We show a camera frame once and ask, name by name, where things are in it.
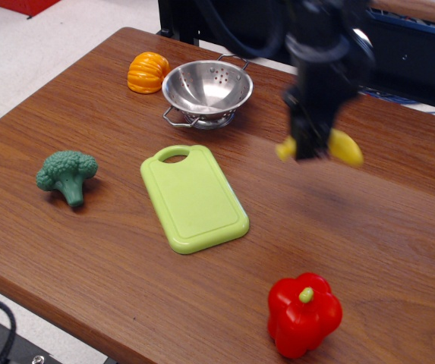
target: toy orange pumpkin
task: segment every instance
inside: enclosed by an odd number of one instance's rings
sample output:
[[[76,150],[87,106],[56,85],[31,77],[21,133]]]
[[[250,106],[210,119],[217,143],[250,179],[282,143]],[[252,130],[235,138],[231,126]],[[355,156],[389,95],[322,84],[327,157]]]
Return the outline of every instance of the toy orange pumpkin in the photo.
[[[162,88],[169,72],[170,65],[165,57],[154,52],[141,53],[129,66],[128,87],[137,93],[155,93]]]

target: toy red bell pepper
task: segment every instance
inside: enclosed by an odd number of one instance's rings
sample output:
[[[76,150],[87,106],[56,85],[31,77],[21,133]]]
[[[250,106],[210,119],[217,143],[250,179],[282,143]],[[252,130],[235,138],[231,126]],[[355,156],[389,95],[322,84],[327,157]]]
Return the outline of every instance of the toy red bell pepper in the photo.
[[[317,349],[342,320],[339,300],[327,281],[314,273],[276,282],[268,305],[268,332],[279,353],[290,359]]]

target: colander handle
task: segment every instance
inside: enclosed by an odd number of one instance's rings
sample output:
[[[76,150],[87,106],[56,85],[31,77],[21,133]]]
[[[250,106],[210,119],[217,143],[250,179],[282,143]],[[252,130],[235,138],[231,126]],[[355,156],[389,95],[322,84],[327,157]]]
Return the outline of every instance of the colander handle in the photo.
[[[234,58],[239,58],[241,61],[244,62],[244,67],[242,68],[242,70],[245,70],[246,67],[249,65],[249,61],[247,59],[244,59],[242,57],[239,57],[238,55],[220,55],[217,58],[217,61],[220,61],[221,59],[223,59],[224,57],[234,57]]]
[[[169,112],[170,112],[171,110],[173,110],[174,108],[175,108],[175,106],[170,106],[170,107],[165,111],[165,113],[163,114],[163,118],[164,118],[165,120],[167,120],[168,123],[169,123],[170,125],[172,125],[172,126],[174,126],[174,127],[193,127],[193,126],[194,126],[194,125],[199,121],[199,118],[197,117],[197,118],[195,118],[191,123],[174,123],[173,121],[171,121],[171,120],[169,119],[168,116],[166,116],[166,115],[168,115]]]

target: red object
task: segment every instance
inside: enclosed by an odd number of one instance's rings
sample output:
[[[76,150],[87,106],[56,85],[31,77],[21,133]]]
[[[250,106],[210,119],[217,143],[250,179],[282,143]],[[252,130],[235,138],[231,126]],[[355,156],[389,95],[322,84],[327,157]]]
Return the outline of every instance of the red object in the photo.
[[[342,320],[339,300],[327,281],[314,273],[276,282],[268,305],[268,332],[279,353],[290,359],[317,349]]]
[[[0,6],[34,17],[60,0],[0,0]]]

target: broccoli stem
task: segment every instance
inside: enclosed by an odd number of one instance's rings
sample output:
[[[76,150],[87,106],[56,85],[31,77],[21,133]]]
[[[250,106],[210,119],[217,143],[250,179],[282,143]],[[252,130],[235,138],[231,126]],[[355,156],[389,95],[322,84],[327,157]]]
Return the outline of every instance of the broccoli stem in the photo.
[[[61,174],[60,179],[55,182],[55,189],[62,192],[69,206],[80,206],[84,203],[83,182],[84,179],[80,175]]]

